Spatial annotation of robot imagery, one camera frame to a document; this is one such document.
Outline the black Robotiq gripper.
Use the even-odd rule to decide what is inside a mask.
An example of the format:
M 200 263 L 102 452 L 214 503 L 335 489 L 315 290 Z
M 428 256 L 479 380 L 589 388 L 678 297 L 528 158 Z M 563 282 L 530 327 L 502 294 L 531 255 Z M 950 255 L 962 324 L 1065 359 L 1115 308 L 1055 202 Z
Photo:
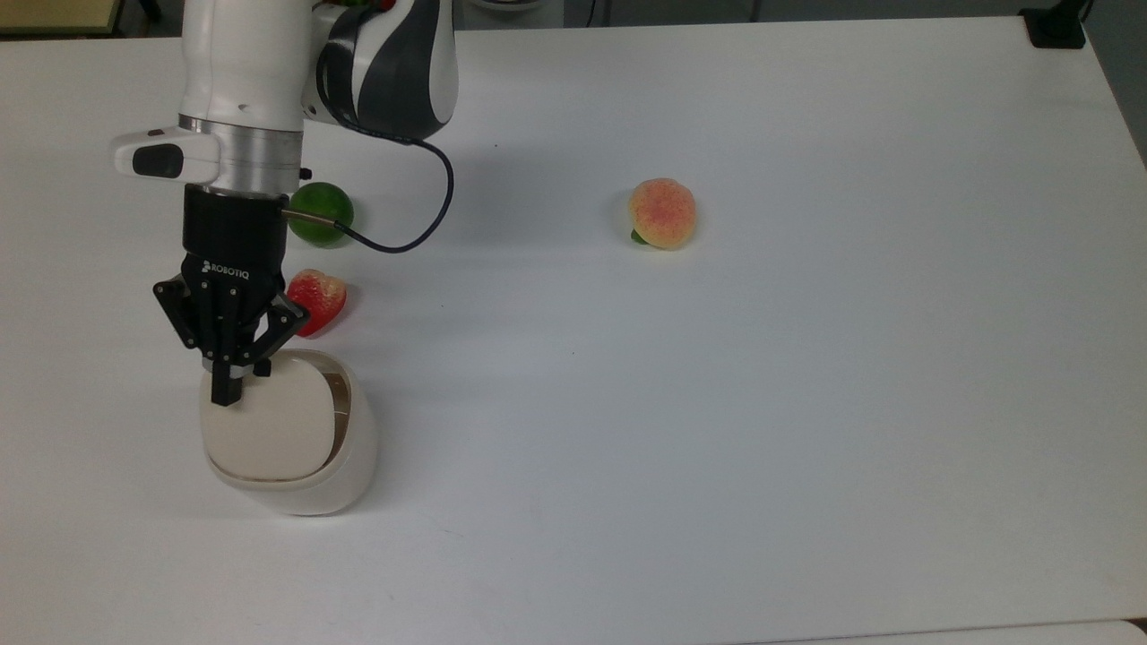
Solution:
M 281 208 L 280 199 L 184 191 L 184 278 L 155 283 L 153 294 L 177 337 L 206 359 L 217 407 L 241 401 L 237 365 L 270 376 L 272 356 L 310 320 L 304 306 L 276 298 L 284 290 Z M 265 328 L 255 336 L 262 318 Z

